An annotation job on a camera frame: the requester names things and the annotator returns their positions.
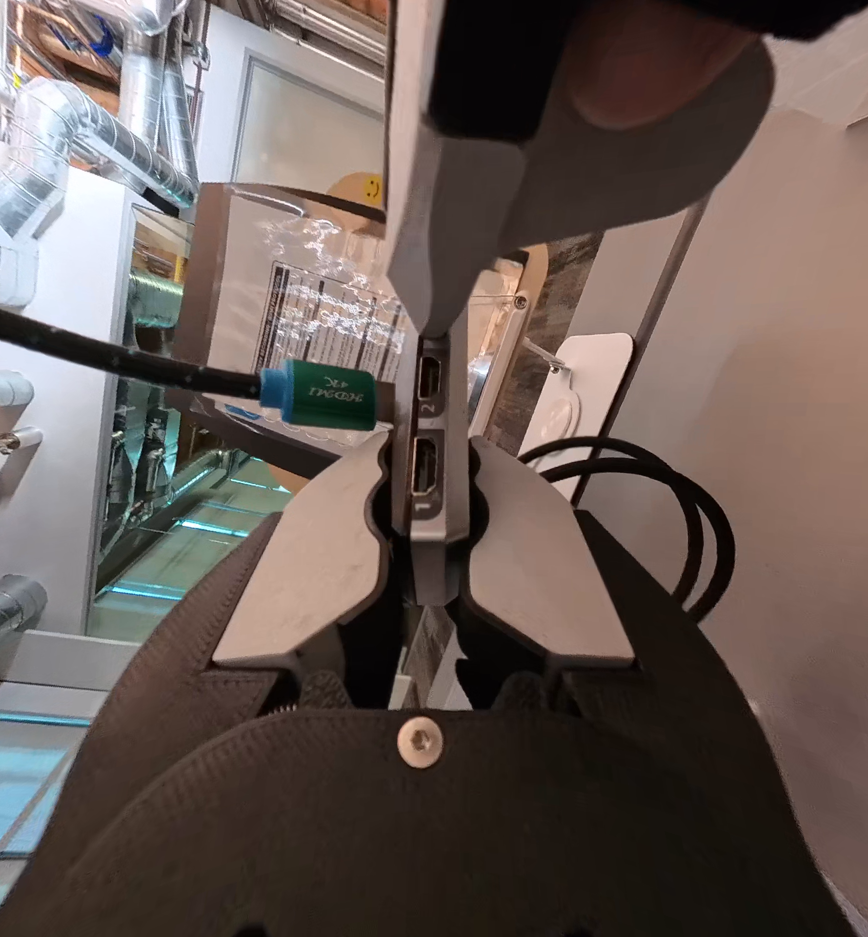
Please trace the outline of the white tablet stand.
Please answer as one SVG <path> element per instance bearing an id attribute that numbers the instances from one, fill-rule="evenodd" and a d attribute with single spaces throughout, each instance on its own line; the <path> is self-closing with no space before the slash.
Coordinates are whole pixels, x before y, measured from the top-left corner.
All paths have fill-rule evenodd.
<path id="1" fill-rule="evenodd" d="M 610 258 L 600 269 L 599 233 L 547 246 L 545 281 L 527 312 L 524 339 L 554 356 L 550 363 L 521 342 L 482 435 L 512 455 L 545 441 L 604 435 L 649 298 L 646 285 L 623 280 Z"/>

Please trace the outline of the silver ventilation duct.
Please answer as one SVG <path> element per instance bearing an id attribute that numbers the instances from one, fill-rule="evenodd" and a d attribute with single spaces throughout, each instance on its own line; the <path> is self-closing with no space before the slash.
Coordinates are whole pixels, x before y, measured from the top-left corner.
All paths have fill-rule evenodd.
<path id="1" fill-rule="evenodd" d="M 182 75 L 188 2 L 79 2 L 124 28 L 119 116 L 71 81 L 17 87 L 0 2 L 0 306 L 34 297 L 40 240 L 63 211 L 71 158 L 96 157 L 107 178 L 192 208 L 200 183 Z"/>

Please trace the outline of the dark metal hdmi switch box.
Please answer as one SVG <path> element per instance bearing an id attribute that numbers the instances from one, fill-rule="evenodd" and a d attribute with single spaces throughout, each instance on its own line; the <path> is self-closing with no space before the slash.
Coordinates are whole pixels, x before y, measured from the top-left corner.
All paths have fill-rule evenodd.
<path id="1" fill-rule="evenodd" d="M 392 526 L 409 563 L 407 595 L 446 606 L 457 596 L 470 533 L 467 325 L 440 338 L 405 335 L 394 396 Z"/>

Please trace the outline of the person's right hand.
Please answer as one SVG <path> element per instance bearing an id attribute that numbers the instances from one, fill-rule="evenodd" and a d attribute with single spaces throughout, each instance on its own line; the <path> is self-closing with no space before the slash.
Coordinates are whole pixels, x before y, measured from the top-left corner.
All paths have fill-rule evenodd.
<path id="1" fill-rule="evenodd" d="M 694 100 L 759 36 L 671 2 L 594 2 L 568 38 L 567 83 L 584 121 L 622 131 Z"/>

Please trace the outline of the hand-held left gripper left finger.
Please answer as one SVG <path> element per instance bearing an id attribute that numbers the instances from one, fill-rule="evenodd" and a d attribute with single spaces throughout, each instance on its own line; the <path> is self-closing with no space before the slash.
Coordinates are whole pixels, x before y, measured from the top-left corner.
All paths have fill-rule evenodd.
<path id="1" fill-rule="evenodd" d="M 330 672 L 351 702 L 387 709 L 404 646 L 404 600 L 378 497 L 389 503 L 378 431 L 316 476 L 284 510 L 211 661 L 283 671 L 298 687 Z"/>

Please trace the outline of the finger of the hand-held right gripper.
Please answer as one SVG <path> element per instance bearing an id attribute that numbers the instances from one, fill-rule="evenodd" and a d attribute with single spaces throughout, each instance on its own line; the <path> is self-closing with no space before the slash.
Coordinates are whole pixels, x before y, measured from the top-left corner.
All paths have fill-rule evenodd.
<path id="1" fill-rule="evenodd" d="M 525 169 L 496 116 L 485 2 L 395 2 L 386 65 L 386 275 L 421 337 L 443 337 L 498 254 Z"/>

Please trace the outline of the wooden instruction sign board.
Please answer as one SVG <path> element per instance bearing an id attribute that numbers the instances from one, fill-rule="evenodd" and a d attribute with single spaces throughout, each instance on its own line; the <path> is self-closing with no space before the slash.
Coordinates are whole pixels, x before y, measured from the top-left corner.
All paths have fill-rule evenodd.
<path id="1" fill-rule="evenodd" d="M 362 201 L 364 171 L 329 194 L 260 183 L 205 183 L 174 355 L 254 373 L 298 359 L 393 385 L 410 322 L 384 274 L 381 207 Z M 482 436 L 525 318 L 547 274 L 547 245 L 512 251 L 479 274 L 469 297 L 469 435 Z M 202 428 L 270 466 L 298 492 L 367 437 L 289 426 L 275 409 L 221 393 L 176 392 Z"/>

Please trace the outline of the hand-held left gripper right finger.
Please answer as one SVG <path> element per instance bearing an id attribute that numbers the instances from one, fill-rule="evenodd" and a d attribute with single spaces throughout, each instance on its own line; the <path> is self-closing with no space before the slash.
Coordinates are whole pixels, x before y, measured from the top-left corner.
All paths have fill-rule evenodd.
<path id="1" fill-rule="evenodd" d="M 636 654 L 566 498 L 490 441 L 470 448 L 471 540 L 455 600 L 470 706 L 490 709 L 518 673 L 554 692 L 567 673 L 631 669 Z"/>

